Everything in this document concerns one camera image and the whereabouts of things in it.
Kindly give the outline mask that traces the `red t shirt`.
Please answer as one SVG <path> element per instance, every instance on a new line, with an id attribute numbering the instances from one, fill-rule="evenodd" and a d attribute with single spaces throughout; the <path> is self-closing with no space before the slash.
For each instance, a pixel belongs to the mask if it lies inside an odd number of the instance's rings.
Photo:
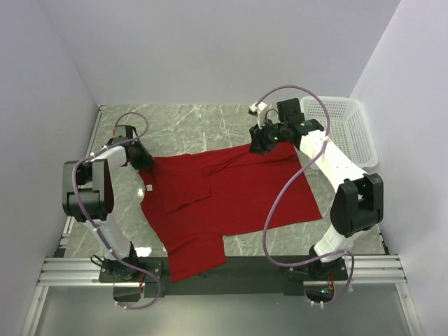
<path id="1" fill-rule="evenodd" d="M 141 209 L 167 250 L 173 282 L 226 262 L 224 236 L 261 231 L 280 190 L 301 169 L 290 144 L 264 156 L 248 145 L 157 157 L 139 175 Z"/>

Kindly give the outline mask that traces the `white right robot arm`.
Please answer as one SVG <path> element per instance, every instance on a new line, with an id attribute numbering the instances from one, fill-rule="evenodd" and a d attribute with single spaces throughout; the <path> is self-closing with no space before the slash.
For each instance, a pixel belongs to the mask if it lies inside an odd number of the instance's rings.
<path id="1" fill-rule="evenodd" d="M 274 123 L 267 117 L 266 103 L 250 105 L 249 114 L 257 118 L 257 123 L 249 130 L 250 152 L 264 155 L 273 151 L 277 144 L 294 145 L 309 161 L 290 178 L 280 196 L 286 194 L 306 169 L 316 165 L 331 184 L 335 197 L 330 208 L 330 227 L 310 248 L 307 259 L 296 263 L 279 262 L 272 257 L 268 260 L 290 269 L 307 267 L 311 277 L 323 279 L 331 272 L 335 261 L 348 254 L 353 242 L 383 219 L 384 182 L 380 175 L 364 170 L 378 161 L 372 135 L 365 125 L 361 104 L 350 98 L 309 95 L 280 101 L 277 111 L 279 121 Z M 354 131 L 348 139 L 359 140 L 367 149 L 366 162 L 347 156 L 331 139 L 332 135 L 341 139 L 341 129 Z"/>

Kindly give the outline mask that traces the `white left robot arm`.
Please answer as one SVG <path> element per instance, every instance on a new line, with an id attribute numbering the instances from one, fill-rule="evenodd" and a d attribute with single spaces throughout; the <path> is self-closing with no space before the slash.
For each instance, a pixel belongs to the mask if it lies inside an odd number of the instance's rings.
<path id="1" fill-rule="evenodd" d="M 104 252 L 101 271 L 119 282 L 143 281 L 149 275 L 113 215 L 111 173 L 127 165 L 143 171 L 152 168 L 154 159 L 140 142 L 135 127 L 117 125 L 105 147 L 82 160 L 65 162 L 62 175 L 65 214 L 93 233 Z"/>

